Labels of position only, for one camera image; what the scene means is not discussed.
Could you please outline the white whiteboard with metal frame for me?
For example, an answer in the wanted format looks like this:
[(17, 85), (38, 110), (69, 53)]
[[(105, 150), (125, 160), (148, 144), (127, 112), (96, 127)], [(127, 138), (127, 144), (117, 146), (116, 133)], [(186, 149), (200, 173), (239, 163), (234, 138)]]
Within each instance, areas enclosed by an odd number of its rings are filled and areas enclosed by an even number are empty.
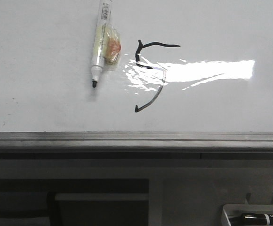
[(0, 146), (273, 148), (273, 0), (0, 0)]

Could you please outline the white marker tray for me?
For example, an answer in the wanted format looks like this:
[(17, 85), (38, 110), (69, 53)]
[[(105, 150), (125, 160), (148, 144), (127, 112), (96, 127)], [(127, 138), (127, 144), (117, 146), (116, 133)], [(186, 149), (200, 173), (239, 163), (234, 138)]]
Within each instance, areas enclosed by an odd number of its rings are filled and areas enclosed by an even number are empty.
[(226, 204), (223, 206), (221, 223), (230, 226), (229, 219), (242, 213), (273, 214), (273, 204)]

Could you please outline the black marker in tray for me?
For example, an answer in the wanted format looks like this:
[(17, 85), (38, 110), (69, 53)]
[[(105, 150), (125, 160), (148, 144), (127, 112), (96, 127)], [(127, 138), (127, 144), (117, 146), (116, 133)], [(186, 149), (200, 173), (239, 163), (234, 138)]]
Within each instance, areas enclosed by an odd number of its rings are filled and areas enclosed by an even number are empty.
[(273, 214), (242, 213), (229, 222), (231, 226), (273, 226)]

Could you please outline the white taped whiteboard marker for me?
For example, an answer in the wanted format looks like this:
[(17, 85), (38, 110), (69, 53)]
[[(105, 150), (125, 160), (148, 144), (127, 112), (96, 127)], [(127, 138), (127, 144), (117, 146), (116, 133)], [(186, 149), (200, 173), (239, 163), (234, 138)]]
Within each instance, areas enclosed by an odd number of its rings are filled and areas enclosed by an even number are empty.
[(120, 34), (111, 25), (112, 1), (99, 2), (96, 34), (91, 59), (92, 87), (96, 87), (106, 65), (116, 65), (120, 58)]

